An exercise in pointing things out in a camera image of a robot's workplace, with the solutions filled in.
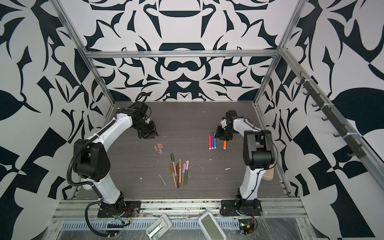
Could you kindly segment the blue highlighter pen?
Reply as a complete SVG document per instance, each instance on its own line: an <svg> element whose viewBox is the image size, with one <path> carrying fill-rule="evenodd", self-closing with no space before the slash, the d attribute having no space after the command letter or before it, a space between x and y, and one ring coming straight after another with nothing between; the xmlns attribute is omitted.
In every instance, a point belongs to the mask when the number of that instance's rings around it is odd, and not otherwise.
<svg viewBox="0 0 384 240"><path fill-rule="evenodd" d="M215 145L215 148L214 148L214 149L216 149L216 148L217 148L216 133L214 133L214 145Z"/></svg>

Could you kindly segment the purple highlighter pen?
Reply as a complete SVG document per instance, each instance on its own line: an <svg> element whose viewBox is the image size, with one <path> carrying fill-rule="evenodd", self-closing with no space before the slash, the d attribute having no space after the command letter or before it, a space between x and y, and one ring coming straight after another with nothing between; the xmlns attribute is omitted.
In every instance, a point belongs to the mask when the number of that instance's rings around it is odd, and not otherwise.
<svg viewBox="0 0 384 240"><path fill-rule="evenodd" d="M215 148L215 145L214 145L214 133L212 133L212 150Z"/></svg>

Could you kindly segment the pink highlighter pen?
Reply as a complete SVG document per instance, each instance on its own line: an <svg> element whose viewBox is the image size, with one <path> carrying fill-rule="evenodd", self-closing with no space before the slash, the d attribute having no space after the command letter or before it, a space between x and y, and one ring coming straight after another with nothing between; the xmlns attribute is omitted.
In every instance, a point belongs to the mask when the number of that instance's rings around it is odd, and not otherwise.
<svg viewBox="0 0 384 240"><path fill-rule="evenodd" d="M209 133L209 150L212 149L212 133Z"/></svg>

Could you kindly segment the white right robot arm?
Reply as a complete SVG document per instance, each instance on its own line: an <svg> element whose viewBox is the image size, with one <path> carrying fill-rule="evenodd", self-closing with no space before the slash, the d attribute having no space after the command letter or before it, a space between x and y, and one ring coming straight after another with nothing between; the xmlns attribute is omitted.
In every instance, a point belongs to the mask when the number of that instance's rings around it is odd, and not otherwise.
<svg viewBox="0 0 384 240"><path fill-rule="evenodd" d="M235 110L230 110L217 127L216 138L228 142L233 139L234 134L243 137L243 161L246 165L238 196L241 203L254 201L258 198L263 175L276 162L272 134L268 130L257 128L249 119L239 117Z"/></svg>

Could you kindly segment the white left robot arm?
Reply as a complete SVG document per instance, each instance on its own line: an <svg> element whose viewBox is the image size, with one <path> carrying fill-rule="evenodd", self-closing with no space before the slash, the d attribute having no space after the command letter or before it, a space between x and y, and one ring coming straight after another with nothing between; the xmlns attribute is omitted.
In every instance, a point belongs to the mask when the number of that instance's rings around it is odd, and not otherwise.
<svg viewBox="0 0 384 240"><path fill-rule="evenodd" d="M123 194L110 176L111 163L107 152L128 129L137 130L140 139L157 137L156 124L150 119L148 111L152 110L145 102L136 101L127 108L117 110L116 116L91 137L77 140L67 170L68 183L74 187L93 189L106 205L123 201Z"/></svg>

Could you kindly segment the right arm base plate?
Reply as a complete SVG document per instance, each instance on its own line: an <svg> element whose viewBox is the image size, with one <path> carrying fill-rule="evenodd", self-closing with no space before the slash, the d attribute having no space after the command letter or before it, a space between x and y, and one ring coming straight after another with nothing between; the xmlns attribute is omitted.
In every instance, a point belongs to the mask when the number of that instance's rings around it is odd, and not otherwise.
<svg viewBox="0 0 384 240"><path fill-rule="evenodd" d="M261 202L257 199L251 201L221 200L220 214L225 217L262 215Z"/></svg>

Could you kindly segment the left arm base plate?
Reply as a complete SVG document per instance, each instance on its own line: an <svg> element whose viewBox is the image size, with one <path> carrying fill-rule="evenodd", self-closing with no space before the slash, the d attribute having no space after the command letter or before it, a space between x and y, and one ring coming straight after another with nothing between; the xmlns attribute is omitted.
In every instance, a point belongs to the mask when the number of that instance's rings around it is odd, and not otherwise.
<svg viewBox="0 0 384 240"><path fill-rule="evenodd" d="M141 201L124 201L117 202L113 205L101 203L98 218L114 218L119 216L122 218L133 217L141 211Z"/></svg>

